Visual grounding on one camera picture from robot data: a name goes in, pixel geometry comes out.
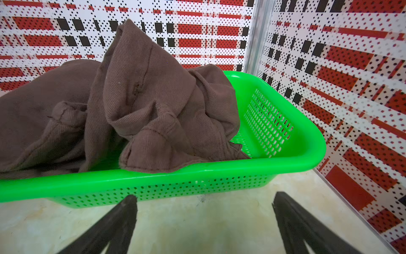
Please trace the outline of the brown trousers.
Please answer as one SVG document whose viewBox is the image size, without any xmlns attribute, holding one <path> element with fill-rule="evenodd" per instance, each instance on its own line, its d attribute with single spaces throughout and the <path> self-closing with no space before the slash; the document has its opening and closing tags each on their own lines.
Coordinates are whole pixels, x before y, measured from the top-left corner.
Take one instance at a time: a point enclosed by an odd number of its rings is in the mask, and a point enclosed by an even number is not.
<svg viewBox="0 0 406 254">
<path fill-rule="evenodd" d="M 220 68 L 183 68 L 127 20 L 102 62 L 66 62 L 1 97 L 1 179 L 82 173 L 115 152 L 142 173 L 246 159 L 239 129 Z"/>
</svg>

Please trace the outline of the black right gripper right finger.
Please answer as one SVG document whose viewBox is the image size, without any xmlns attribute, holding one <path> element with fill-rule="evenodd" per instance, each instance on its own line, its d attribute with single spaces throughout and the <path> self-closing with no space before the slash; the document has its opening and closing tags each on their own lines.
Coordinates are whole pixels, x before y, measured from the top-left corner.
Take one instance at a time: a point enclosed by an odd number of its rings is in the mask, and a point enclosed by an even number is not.
<svg viewBox="0 0 406 254">
<path fill-rule="evenodd" d="M 278 228 L 288 254 L 359 254 L 348 242 L 321 223 L 285 192 L 273 201 Z"/>
</svg>

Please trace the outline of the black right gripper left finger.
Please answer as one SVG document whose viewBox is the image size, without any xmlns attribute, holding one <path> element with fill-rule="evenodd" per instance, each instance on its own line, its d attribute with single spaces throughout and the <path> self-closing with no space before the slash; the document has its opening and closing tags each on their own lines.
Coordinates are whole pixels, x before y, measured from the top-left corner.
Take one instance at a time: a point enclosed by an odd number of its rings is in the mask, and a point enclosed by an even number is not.
<svg viewBox="0 0 406 254">
<path fill-rule="evenodd" d="M 61 254 L 126 254 L 137 222 L 137 197 L 129 195 Z"/>
</svg>

